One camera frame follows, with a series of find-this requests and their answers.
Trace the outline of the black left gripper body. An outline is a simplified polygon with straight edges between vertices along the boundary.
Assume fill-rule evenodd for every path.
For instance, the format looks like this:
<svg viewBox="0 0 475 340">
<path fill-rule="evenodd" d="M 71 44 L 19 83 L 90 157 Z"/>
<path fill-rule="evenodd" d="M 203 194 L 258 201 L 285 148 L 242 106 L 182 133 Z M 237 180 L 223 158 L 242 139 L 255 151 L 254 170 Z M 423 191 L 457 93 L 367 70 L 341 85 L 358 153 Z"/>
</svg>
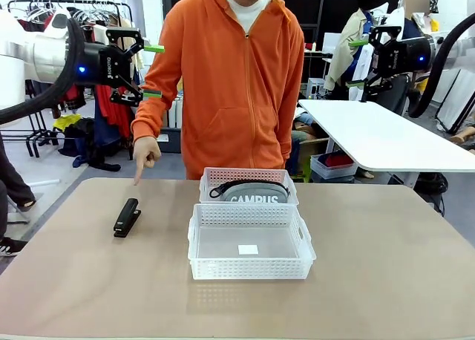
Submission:
<svg viewBox="0 0 475 340">
<path fill-rule="evenodd" d="M 79 58 L 80 85 L 126 87 L 132 83 L 131 57 L 116 45 L 85 44 Z"/>
</svg>

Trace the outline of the person's right hand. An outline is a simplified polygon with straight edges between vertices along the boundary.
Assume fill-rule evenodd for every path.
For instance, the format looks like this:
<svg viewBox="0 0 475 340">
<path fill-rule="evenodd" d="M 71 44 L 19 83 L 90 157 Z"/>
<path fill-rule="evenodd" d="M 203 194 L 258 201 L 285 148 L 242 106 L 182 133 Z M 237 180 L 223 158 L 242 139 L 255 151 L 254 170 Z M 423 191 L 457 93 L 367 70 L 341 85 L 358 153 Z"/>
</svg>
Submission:
<svg viewBox="0 0 475 340">
<path fill-rule="evenodd" d="M 156 137 L 141 137 L 134 142 L 134 160 L 136 162 L 136 174 L 134 185 L 136 186 L 146 168 L 153 168 L 160 159 L 161 151 Z"/>
</svg>

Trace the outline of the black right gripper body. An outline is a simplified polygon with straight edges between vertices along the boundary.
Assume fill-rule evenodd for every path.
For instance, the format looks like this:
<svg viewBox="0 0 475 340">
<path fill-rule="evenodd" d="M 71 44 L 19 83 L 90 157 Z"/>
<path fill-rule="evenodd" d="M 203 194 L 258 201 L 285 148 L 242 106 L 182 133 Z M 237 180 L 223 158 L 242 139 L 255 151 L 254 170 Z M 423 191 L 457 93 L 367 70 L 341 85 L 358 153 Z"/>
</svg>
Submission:
<svg viewBox="0 0 475 340">
<path fill-rule="evenodd" d="M 426 72 L 431 67 L 431 38 L 390 39 L 374 49 L 373 72 L 378 76 Z"/>
</svg>

